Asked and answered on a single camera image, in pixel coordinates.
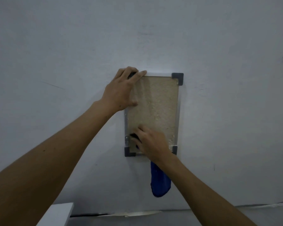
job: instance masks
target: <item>forearm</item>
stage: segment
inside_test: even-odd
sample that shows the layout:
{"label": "forearm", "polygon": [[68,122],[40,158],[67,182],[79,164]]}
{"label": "forearm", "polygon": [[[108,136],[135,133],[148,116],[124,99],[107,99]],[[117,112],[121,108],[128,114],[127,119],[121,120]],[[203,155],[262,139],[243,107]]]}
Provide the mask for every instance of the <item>forearm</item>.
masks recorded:
{"label": "forearm", "polygon": [[166,157],[158,166],[181,192],[202,225],[255,225],[192,174],[176,156]]}
{"label": "forearm", "polygon": [[36,225],[113,114],[106,104],[94,102],[82,116],[1,171],[0,225]]}

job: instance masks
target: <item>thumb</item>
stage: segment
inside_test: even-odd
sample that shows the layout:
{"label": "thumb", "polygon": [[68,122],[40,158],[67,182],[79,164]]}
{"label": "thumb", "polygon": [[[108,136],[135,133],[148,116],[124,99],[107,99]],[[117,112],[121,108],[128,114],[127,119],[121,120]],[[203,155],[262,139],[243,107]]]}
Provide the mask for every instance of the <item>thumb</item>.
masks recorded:
{"label": "thumb", "polygon": [[129,102],[129,106],[137,106],[137,105],[138,105],[138,102],[135,100],[132,100]]}
{"label": "thumb", "polygon": [[131,138],[133,140],[134,143],[136,143],[136,145],[138,146],[138,148],[140,149],[141,152],[144,152],[144,148],[142,146],[142,143],[136,139],[136,138]]}

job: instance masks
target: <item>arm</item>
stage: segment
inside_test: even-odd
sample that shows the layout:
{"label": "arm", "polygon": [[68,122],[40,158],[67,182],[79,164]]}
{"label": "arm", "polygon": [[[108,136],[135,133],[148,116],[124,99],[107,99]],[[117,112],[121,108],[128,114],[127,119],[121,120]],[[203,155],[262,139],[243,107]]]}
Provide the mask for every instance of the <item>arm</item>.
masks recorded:
{"label": "arm", "polygon": [[172,180],[202,225],[255,225],[227,200],[192,174],[171,153],[163,133],[140,125],[132,139],[139,149]]}
{"label": "arm", "polygon": [[57,198],[84,150],[114,113],[137,103],[129,98],[146,71],[119,69],[96,101],[78,119],[0,172],[0,225],[36,225]]}

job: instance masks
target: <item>person's right hand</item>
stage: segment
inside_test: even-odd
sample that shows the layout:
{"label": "person's right hand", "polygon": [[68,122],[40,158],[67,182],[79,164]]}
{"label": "person's right hand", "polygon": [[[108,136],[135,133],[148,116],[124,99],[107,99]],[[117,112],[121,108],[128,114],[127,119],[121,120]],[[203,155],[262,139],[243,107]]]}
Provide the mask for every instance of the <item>person's right hand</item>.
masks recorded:
{"label": "person's right hand", "polygon": [[172,156],[166,137],[163,133],[151,130],[145,125],[140,124],[134,133],[139,137],[131,138],[152,162],[158,164]]}

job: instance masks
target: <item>blue rag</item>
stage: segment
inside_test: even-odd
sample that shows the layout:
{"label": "blue rag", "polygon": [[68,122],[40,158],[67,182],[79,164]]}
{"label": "blue rag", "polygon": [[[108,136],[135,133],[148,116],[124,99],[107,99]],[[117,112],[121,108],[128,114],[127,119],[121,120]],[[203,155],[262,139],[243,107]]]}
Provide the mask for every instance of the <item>blue rag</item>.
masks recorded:
{"label": "blue rag", "polygon": [[171,179],[153,162],[151,162],[151,189],[155,197],[162,197],[171,188]]}

